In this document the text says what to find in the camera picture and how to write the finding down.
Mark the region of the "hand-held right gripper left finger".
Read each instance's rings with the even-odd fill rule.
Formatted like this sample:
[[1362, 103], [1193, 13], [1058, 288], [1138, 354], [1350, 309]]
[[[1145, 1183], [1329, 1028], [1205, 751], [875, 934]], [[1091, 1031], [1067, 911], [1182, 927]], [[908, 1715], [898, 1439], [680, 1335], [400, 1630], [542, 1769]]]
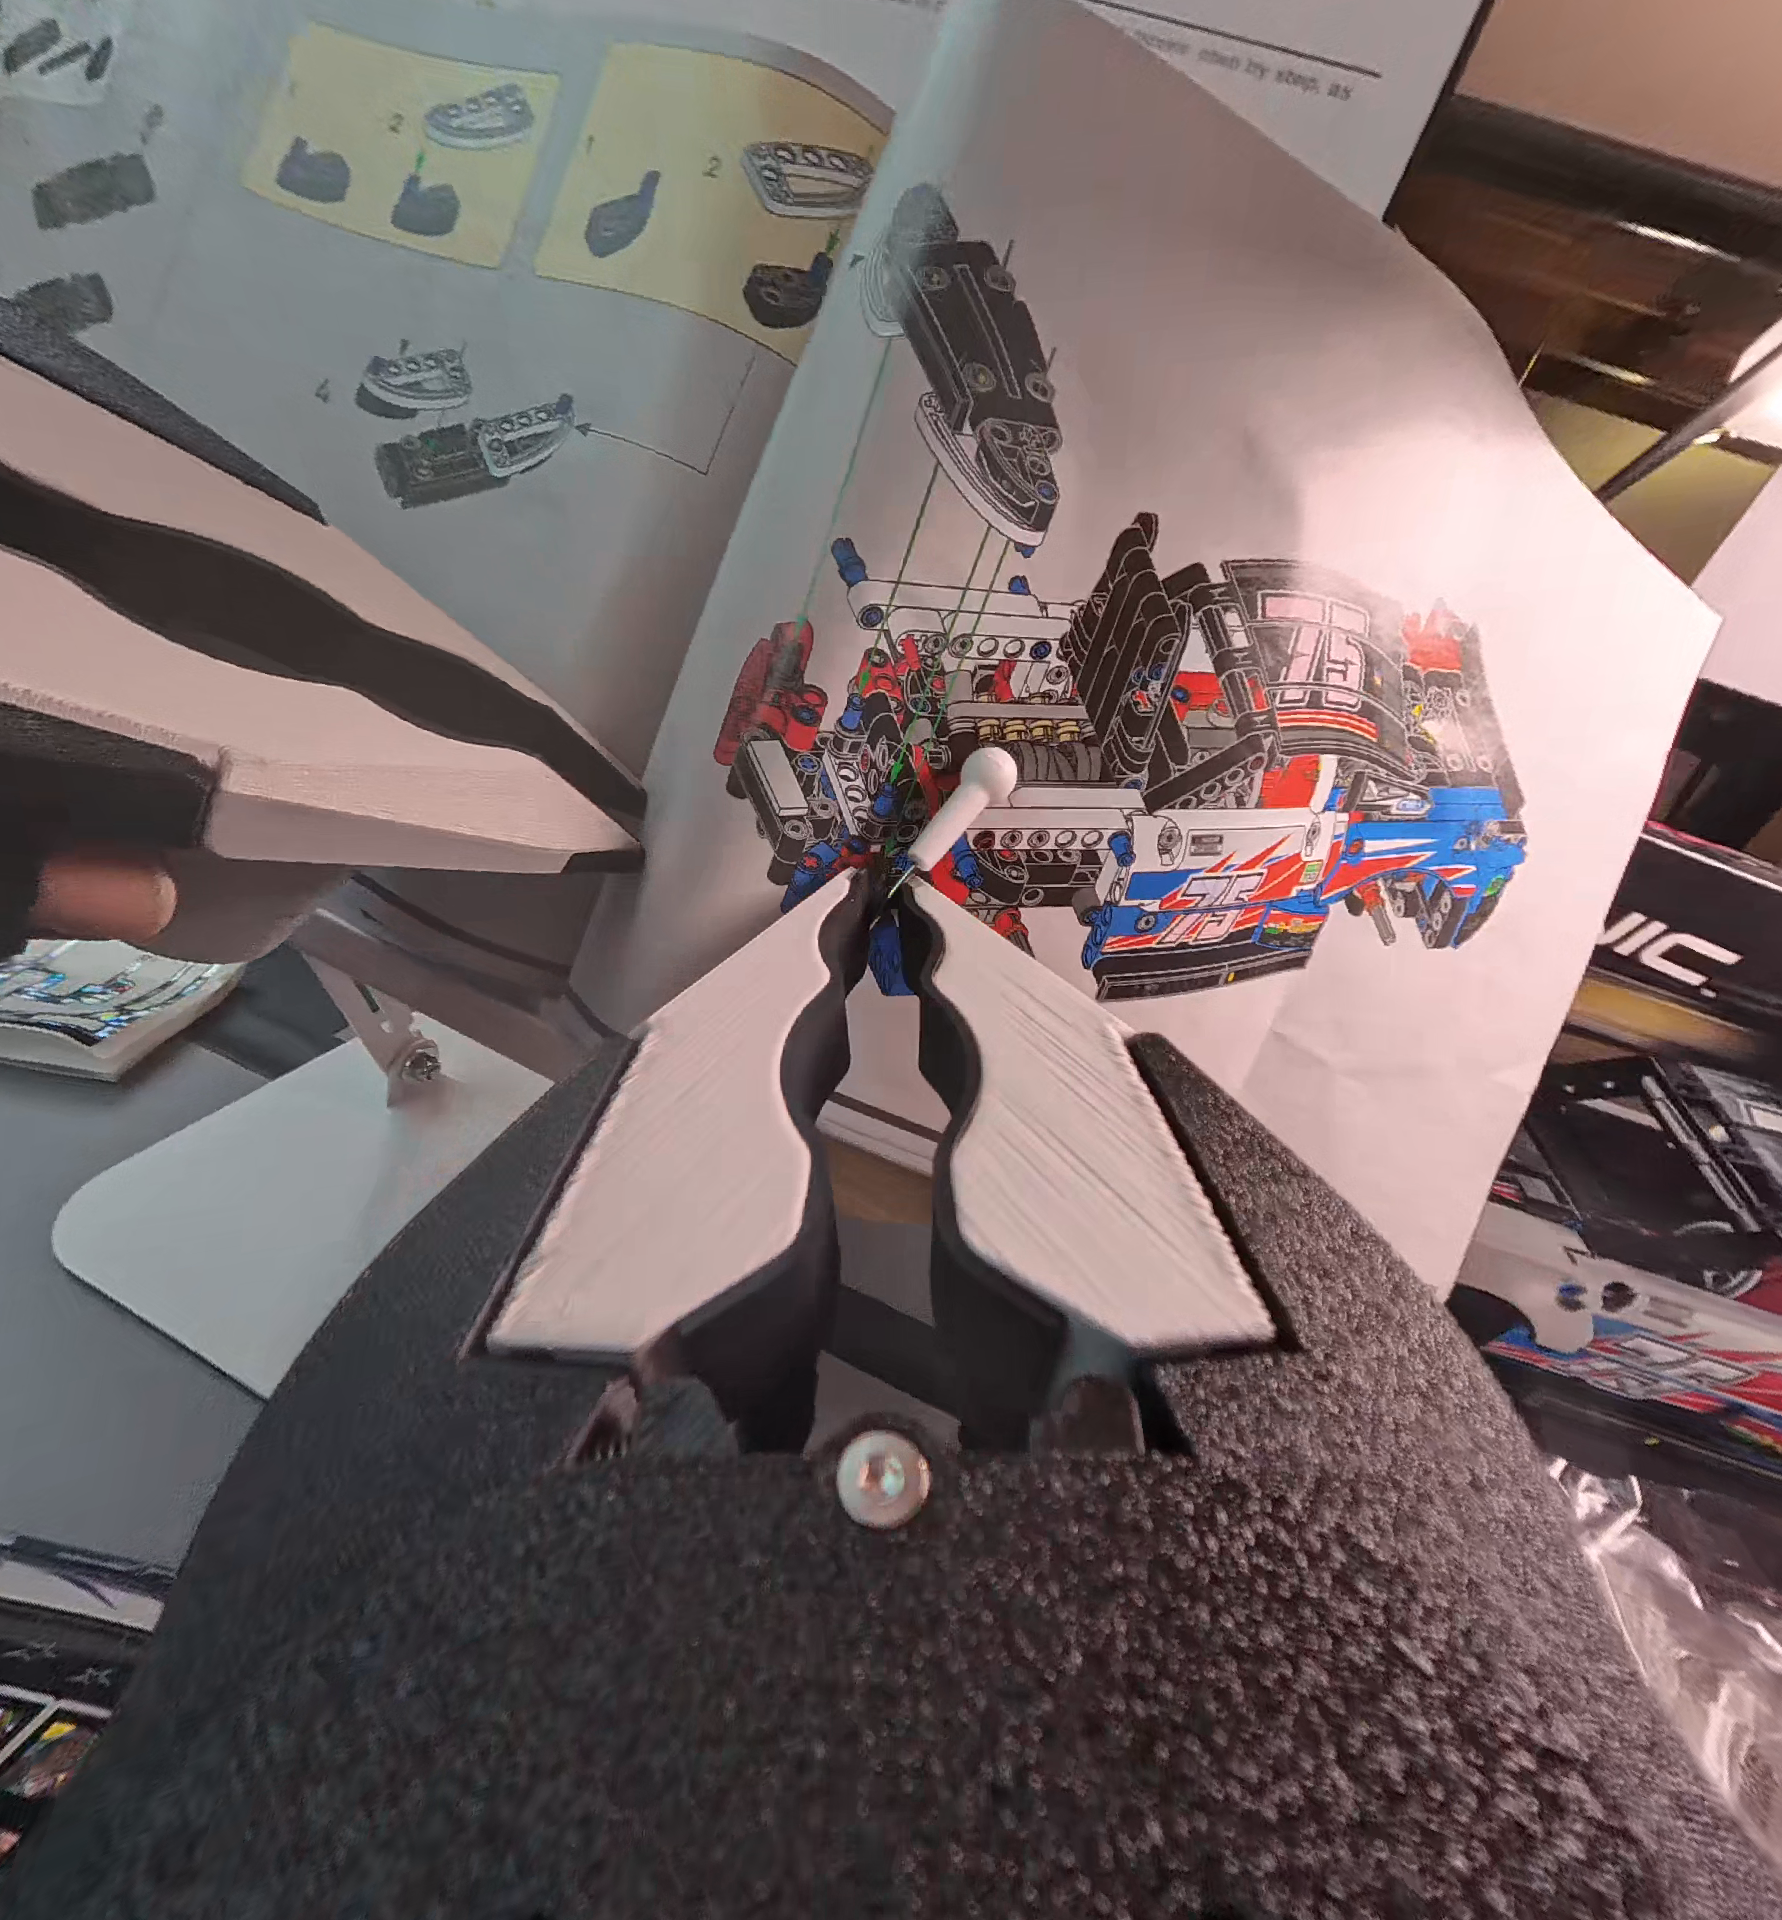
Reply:
[[639, 1389], [695, 1380], [749, 1447], [800, 1452], [839, 1275], [815, 1124], [851, 1067], [861, 973], [851, 874], [642, 1021], [479, 1346]]

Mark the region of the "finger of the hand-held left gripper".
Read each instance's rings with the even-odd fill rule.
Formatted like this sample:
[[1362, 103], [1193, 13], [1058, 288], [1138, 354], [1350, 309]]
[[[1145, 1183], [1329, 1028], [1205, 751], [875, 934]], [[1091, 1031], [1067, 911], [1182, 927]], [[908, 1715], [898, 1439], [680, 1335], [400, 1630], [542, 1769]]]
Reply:
[[95, 350], [0, 346], [0, 548], [208, 658], [528, 756], [597, 808], [639, 780], [313, 502]]
[[197, 845], [225, 860], [499, 874], [639, 863], [626, 808], [594, 806], [528, 756], [208, 658], [2, 548], [0, 709], [169, 751], [204, 785]]

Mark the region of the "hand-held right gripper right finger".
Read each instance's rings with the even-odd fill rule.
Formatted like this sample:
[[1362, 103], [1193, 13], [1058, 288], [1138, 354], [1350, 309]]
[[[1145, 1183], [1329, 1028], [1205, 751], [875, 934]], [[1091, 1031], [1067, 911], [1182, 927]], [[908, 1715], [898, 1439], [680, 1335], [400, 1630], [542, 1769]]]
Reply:
[[928, 882], [898, 917], [949, 1113], [929, 1309], [960, 1444], [1025, 1452], [1075, 1386], [1139, 1426], [1153, 1365], [1278, 1345], [1134, 1033]]

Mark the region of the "white ball-head pin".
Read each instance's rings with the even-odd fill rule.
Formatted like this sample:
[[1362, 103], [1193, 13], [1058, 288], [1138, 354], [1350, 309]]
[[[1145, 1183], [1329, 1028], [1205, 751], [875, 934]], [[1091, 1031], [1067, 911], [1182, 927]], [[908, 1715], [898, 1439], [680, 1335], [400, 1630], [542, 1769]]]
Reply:
[[943, 796], [922, 831], [904, 848], [876, 899], [893, 899], [915, 876], [929, 874], [954, 844], [991, 806], [1007, 806], [1018, 785], [1018, 761], [1003, 748], [980, 748], [962, 764], [956, 785]]

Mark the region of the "person's left hand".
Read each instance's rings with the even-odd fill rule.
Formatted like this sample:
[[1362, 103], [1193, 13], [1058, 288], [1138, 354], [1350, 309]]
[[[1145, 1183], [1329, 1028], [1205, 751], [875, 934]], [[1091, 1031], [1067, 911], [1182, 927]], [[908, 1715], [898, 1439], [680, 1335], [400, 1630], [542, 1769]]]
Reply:
[[176, 885], [151, 858], [70, 851], [45, 863], [31, 925], [44, 936], [151, 946], [176, 911]]

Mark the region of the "holographic sticker sheet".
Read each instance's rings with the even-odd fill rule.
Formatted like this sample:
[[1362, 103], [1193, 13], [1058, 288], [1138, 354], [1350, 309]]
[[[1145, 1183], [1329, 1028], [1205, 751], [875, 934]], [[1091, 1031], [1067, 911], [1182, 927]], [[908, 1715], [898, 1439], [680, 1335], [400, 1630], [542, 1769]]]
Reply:
[[0, 1061], [115, 1081], [225, 1000], [245, 972], [120, 940], [31, 940], [0, 958]]

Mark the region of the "white book stand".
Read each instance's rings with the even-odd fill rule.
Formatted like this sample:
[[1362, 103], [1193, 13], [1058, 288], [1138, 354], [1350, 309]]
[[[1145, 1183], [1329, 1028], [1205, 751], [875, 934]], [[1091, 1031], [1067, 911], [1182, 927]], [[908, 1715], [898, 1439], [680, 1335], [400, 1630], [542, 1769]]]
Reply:
[[53, 1252], [269, 1399], [363, 1268], [611, 1033], [570, 973], [606, 876], [350, 876], [290, 934], [350, 1037], [83, 1186]]

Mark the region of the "black car model box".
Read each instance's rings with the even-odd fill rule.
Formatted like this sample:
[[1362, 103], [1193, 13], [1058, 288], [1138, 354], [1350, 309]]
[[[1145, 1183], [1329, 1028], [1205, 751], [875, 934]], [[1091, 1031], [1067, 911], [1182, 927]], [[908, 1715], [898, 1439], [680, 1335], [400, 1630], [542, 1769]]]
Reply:
[[1553, 1452], [1782, 1492], [1782, 871], [1646, 825], [1450, 1307]]

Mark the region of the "printed colour car sheet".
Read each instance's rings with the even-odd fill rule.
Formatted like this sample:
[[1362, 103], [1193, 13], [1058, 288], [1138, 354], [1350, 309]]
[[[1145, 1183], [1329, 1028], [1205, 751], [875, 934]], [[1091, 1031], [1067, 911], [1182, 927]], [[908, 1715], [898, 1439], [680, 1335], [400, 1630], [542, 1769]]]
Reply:
[[1375, 214], [1098, 13], [956, 4], [665, 713], [617, 1021], [1005, 748], [940, 892], [1444, 1295], [1717, 623]]

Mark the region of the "clear plastic bag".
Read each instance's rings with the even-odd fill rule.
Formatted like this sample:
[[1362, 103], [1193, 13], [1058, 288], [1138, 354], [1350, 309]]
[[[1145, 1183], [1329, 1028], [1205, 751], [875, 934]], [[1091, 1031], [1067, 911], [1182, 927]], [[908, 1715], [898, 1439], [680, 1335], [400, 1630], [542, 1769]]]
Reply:
[[1548, 1471], [1648, 1690], [1782, 1872], [1782, 1506]]

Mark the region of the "white text sheet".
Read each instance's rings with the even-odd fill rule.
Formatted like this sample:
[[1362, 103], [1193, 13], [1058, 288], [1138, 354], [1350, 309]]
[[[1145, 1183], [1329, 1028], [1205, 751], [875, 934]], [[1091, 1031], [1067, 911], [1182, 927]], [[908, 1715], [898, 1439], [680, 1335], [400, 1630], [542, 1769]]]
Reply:
[[1313, 174], [1384, 217], [1491, 1], [1095, 1]]

